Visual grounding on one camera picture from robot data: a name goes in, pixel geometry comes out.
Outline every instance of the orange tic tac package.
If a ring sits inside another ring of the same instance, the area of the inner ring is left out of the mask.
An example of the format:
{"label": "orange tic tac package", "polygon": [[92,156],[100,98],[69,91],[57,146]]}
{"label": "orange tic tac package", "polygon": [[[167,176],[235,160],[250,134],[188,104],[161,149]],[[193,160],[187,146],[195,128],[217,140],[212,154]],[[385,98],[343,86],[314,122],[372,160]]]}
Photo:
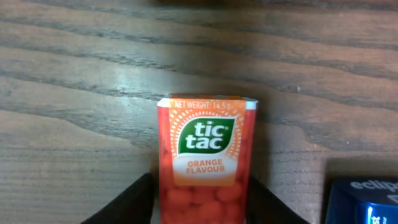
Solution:
{"label": "orange tic tac package", "polygon": [[161,224],[243,224],[257,101],[159,101]]}

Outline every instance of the green leaf logo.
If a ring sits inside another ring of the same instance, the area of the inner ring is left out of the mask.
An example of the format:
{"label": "green leaf logo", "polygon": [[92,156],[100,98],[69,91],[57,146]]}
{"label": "green leaf logo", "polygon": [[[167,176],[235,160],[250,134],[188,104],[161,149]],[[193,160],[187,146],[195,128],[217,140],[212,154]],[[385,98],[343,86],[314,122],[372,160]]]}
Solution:
{"label": "green leaf logo", "polygon": [[232,139],[235,119],[216,117],[189,121],[180,133],[178,153],[214,154],[225,150]]}

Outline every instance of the wood grain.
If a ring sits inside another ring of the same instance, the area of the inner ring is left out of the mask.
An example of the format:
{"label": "wood grain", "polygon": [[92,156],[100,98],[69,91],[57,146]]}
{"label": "wood grain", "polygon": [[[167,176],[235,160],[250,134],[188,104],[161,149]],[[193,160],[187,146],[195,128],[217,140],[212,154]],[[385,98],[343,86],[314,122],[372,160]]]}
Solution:
{"label": "wood grain", "polygon": [[175,92],[257,98],[252,173],[310,223],[329,176],[398,174],[398,2],[215,3],[0,1],[1,223],[106,205]]}

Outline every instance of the dark object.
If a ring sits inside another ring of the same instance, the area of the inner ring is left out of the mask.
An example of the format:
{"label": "dark object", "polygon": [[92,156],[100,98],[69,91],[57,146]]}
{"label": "dark object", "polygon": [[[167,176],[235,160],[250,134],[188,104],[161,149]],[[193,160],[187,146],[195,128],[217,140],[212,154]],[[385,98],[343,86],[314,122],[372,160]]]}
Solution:
{"label": "dark object", "polygon": [[[109,205],[81,224],[150,224],[155,182],[144,174]],[[247,224],[308,224],[257,179],[249,179]]]}
{"label": "dark object", "polygon": [[398,179],[340,177],[333,181],[326,224],[398,223]]}

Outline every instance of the orange label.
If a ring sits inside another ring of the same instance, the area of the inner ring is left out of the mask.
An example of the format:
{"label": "orange label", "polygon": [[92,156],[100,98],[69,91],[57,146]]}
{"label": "orange label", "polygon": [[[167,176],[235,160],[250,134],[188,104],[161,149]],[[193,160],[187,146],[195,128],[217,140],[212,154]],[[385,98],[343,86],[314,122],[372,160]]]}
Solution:
{"label": "orange label", "polygon": [[244,134],[246,102],[237,96],[200,97],[170,99],[174,182],[232,185]]}

